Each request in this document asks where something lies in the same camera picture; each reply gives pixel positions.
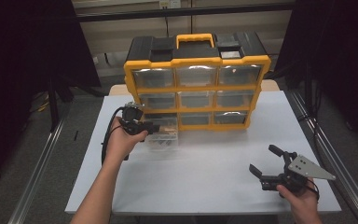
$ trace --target black backdrop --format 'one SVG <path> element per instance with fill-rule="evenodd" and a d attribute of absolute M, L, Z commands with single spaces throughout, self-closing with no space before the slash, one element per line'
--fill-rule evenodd
<path fill-rule="evenodd" d="M 100 86 L 79 23 L 57 20 L 75 15 L 70 0 L 0 1 L 0 166 L 51 78 Z"/>
<path fill-rule="evenodd" d="M 290 88 L 308 70 L 358 132 L 358 1 L 314 2 L 293 11 L 275 69 L 294 64 L 284 73 Z"/>

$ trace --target human hand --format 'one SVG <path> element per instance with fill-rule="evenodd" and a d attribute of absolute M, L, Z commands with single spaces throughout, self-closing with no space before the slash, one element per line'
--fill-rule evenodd
<path fill-rule="evenodd" d="M 112 133 L 109 137 L 109 142 L 106 149 L 105 160 L 119 160 L 123 161 L 124 158 L 131 153 L 133 148 L 138 142 L 145 140 L 147 137 L 147 131 L 143 131 L 136 135 L 130 135 L 124 131 L 121 126 L 119 119 L 121 117 L 115 117 L 112 122 L 111 130 Z"/>
<path fill-rule="evenodd" d="M 314 189 L 310 182 L 307 181 L 308 187 Z M 296 224 L 321 224 L 322 221 L 318 214 L 318 200 L 314 192 L 305 189 L 305 192 L 299 196 L 294 195 L 283 185 L 277 186 L 277 191 L 291 204 L 292 215 Z"/>

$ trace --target plastic drawer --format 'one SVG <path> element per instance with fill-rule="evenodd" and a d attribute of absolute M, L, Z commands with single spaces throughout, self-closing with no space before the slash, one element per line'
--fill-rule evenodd
<path fill-rule="evenodd" d="M 180 118 L 182 125 L 208 125 L 211 120 L 212 113 L 181 113 Z"/>
<path fill-rule="evenodd" d="M 250 106 L 255 91 L 218 91 L 216 93 L 216 106 Z"/>
<path fill-rule="evenodd" d="M 212 86 L 216 80 L 216 72 L 216 67 L 207 65 L 176 68 L 177 86 Z"/>
<path fill-rule="evenodd" d="M 214 124 L 243 124 L 246 120 L 247 111 L 214 112 Z"/>
<path fill-rule="evenodd" d="M 228 65 L 220 68 L 219 85 L 256 84 L 261 65 Z"/>
<path fill-rule="evenodd" d="M 153 68 L 132 70 L 136 88 L 173 87 L 173 70 L 171 68 Z"/>
<path fill-rule="evenodd" d="M 139 94 L 146 109 L 176 108 L 175 93 Z"/>
<path fill-rule="evenodd" d="M 179 91 L 182 108 L 212 107 L 214 91 Z"/>

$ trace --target forearm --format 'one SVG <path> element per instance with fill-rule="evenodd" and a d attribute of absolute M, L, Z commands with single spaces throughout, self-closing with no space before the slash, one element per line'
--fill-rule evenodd
<path fill-rule="evenodd" d="M 105 162 L 71 223 L 109 222 L 121 161 Z"/>

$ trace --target small clear container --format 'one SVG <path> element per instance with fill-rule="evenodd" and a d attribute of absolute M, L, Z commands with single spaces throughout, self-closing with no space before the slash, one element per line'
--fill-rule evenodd
<path fill-rule="evenodd" d="M 246 120 L 248 112 L 243 111 L 225 111 L 214 112 L 213 123 L 214 124 L 243 124 Z"/>
<path fill-rule="evenodd" d="M 192 65 L 176 68 L 177 86 L 213 86 L 216 81 L 217 68 L 207 65 Z"/>
<path fill-rule="evenodd" d="M 132 70 L 136 88 L 173 87 L 171 68 L 145 68 Z"/>
<path fill-rule="evenodd" d="M 178 96 L 182 108 L 212 107 L 214 91 L 179 91 Z"/>
<path fill-rule="evenodd" d="M 218 91 L 216 93 L 216 106 L 250 106 L 255 91 Z"/>
<path fill-rule="evenodd" d="M 145 115 L 145 121 L 159 125 L 158 133 L 149 134 L 145 143 L 151 149 L 174 149 L 178 146 L 178 122 L 176 114 Z"/>
<path fill-rule="evenodd" d="M 139 94 L 141 104 L 146 109 L 172 109 L 176 108 L 175 93 Z"/>
<path fill-rule="evenodd" d="M 228 65 L 220 68 L 219 85 L 238 86 L 256 84 L 261 65 Z"/>
<path fill-rule="evenodd" d="M 181 113 L 182 125 L 208 125 L 211 123 L 211 112 Z"/>

